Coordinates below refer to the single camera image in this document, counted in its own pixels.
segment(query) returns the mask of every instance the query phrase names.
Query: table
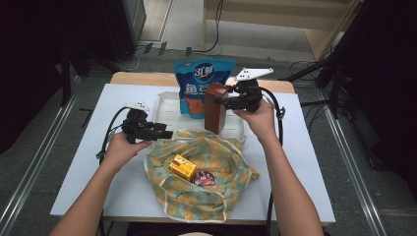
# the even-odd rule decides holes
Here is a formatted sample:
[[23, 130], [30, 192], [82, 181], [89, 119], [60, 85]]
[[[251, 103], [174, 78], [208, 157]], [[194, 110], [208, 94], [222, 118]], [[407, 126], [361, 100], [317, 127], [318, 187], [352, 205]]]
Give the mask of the table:
[[[316, 60], [355, 17], [361, 0], [224, 0], [221, 20], [304, 29]], [[218, 0], [205, 0], [202, 46], [206, 45], [207, 20], [215, 20]]]
[[[283, 133], [284, 149], [294, 171], [315, 203], [322, 224], [335, 222], [326, 186], [294, 88], [288, 82], [260, 81], [260, 84], [271, 89], [279, 105], [286, 107], [283, 127], [288, 132], [284, 130]], [[60, 216], [68, 210], [98, 167], [95, 155], [100, 151], [110, 120], [122, 104], [131, 101], [145, 102], [150, 108], [147, 112], [150, 121], [155, 114], [154, 107], [158, 94], [164, 91], [179, 91], [174, 75], [116, 73], [113, 76], [111, 84], [104, 87], [91, 116], [89, 126], [50, 212], [52, 215]], [[126, 113], [121, 113], [114, 123], [115, 126], [121, 124], [125, 117]], [[261, 173], [261, 177], [248, 186], [226, 223], [265, 224], [270, 193], [267, 165], [262, 147], [246, 123], [245, 132], [247, 139], [243, 144], [243, 154], [249, 165]], [[114, 178], [104, 205], [106, 219], [173, 222], [164, 214], [154, 196], [144, 169], [145, 154], [146, 150], [140, 152]]]

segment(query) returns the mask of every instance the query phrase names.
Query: yellow box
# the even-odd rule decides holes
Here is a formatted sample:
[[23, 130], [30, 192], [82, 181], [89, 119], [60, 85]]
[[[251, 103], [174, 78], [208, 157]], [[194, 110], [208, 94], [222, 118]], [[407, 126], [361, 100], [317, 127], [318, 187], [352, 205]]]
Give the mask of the yellow box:
[[187, 181], [191, 181], [196, 173], [197, 165], [177, 154], [169, 164], [169, 169]]

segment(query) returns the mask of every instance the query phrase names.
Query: blue snack bag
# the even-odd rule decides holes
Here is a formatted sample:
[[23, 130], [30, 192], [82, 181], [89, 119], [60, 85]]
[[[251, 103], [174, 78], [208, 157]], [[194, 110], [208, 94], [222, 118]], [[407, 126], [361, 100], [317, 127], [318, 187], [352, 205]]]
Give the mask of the blue snack bag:
[[236, 62], [222, 59], [200, 59], [174, 63], [175, 78], [180, 87], [181, 114], [205, 118], [206, 90], [212, 83], [224, 85]]

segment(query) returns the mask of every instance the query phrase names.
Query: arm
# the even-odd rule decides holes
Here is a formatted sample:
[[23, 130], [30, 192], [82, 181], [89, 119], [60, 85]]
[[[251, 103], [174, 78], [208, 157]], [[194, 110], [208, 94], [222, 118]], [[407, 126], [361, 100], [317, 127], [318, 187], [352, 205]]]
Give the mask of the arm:
[[255, 113], [235, 110], [264, 148], [276, 218], [282, 235], [323, 235], [316, 208], [295, 175], [275, 133], [273, 108], [264, 100]]
[[95, 235], [111, 181], [138, 151], [151, 142], [131, 145], [121, 133], [110, 142], [106, 156], [76, 201], [64, 214], [50, 235]]

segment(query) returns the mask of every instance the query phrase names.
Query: forearm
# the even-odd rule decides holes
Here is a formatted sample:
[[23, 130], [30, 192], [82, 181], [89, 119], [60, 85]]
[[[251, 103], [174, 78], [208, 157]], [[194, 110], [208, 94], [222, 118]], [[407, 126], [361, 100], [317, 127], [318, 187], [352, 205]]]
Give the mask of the forearm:
[[50, 235], [95, 235], [114, 171], [98, 168]]
[[262, 145], [282, 235], [323, 235], [316, 208], [295, 175], [278, 138], [267, 139]]

